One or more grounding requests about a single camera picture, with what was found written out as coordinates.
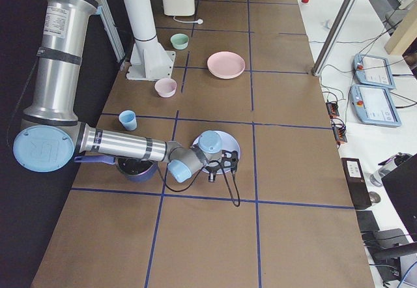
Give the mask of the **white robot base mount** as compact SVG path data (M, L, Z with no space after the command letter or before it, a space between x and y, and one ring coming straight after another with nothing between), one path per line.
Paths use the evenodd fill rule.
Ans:
M126 77L138 81L170 78L175 57L175 51L165 50L159 42L145 44L137 40L132 50Z

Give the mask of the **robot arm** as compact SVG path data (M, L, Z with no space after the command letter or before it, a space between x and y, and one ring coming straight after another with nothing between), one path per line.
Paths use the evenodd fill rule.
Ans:
M128 135L90 127L74 113L74 99L90 16L101 0L47 0L33 103L23 112L22 129L13 144L18 163L35 172L65 166L75 153L131 162L165 162L178 182L207 171L235 173L236 151L227 150L219 132L206 131L195 144Z

